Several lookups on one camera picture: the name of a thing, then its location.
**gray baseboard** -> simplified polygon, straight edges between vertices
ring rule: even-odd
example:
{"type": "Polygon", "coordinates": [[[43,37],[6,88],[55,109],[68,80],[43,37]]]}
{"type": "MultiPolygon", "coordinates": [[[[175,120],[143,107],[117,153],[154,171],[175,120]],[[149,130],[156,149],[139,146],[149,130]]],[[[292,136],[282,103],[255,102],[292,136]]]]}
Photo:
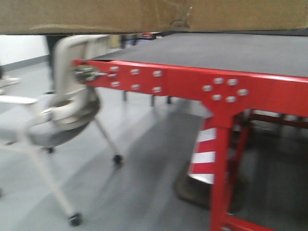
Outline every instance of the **gray baseboard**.
{"type": "Polygon", "coordinates": [[[24,67],[27,67],[27,66],[32,66],[32,65],[35,65],[35,64],[47,62],[48,56],[49,55],[44,55],[44,56],[36,57],[36,58],[33,58],[33,59],[22,60],[22,61],[19,61],[19,62],[16,62],[16,63],[3,65],[1,67],[2,67],[4,72],[13,71],[13,70],[24,68],[24,67]]]}

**chair seat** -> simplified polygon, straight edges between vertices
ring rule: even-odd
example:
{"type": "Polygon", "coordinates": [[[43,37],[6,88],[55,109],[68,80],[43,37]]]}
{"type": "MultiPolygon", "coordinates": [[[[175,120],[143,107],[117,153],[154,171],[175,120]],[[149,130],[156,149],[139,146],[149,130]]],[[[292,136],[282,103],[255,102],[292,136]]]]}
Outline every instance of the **chair seat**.
{"type": "MultiPolygon", "coordinates": [[[[48,107],[52,94],[39,97],[38,109],[45,110],[48,107]]],[[[18,141],[19,132],[33,115],[25,106],[15,108],[0,114],[0,140],[18,141]]],[[[35,145],[44,147],[55,147],[78,135],[88,124],[82,125],[72,130],[61,130],[53,122],[36,125],[30,128],[27,133],[35,145]]]]}

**white wall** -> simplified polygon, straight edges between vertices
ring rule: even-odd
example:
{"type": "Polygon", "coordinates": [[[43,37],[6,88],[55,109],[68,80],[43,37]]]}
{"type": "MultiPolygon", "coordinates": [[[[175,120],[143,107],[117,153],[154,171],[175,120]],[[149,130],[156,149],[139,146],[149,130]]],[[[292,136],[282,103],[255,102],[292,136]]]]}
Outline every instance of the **white wall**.
{"type": "Polygon", "coordinates": [[[41,35],[0,35],[0,65],[48,55],[41,35]]]}

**chair armrest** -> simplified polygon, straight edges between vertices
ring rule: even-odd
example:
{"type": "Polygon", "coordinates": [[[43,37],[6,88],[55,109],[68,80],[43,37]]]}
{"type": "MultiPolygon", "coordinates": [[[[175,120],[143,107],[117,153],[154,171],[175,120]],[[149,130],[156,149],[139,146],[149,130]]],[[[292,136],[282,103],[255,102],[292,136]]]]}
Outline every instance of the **chair armrest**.
{"type": "Polygon", "coordinates": [[[0,95],[0,103],[14,103],[24,105],[26,108],[35,116],[41,116],[36,103],[37,99],[22,97],[22,96],[11,96],[11,95],[0,95]]]}
{"type": "Polygon", "coordinates": [[[21,97],[21,96],[11,96],[11,95],[1,95],[0,102],[1,103],[15,103],[15,104],[34,104],[38,100],[28,98],[28,97],[21,97]]]}

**gray tabletop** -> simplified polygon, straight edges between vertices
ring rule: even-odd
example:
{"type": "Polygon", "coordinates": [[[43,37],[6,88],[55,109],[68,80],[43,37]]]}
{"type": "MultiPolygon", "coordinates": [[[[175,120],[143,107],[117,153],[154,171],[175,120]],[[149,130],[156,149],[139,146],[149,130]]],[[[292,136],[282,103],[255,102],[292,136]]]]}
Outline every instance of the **gray tabletop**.
{"type": "Polygon", "coordinates": [[[308,37],[179,33],[96,59],[308,77],[308,37]]]}

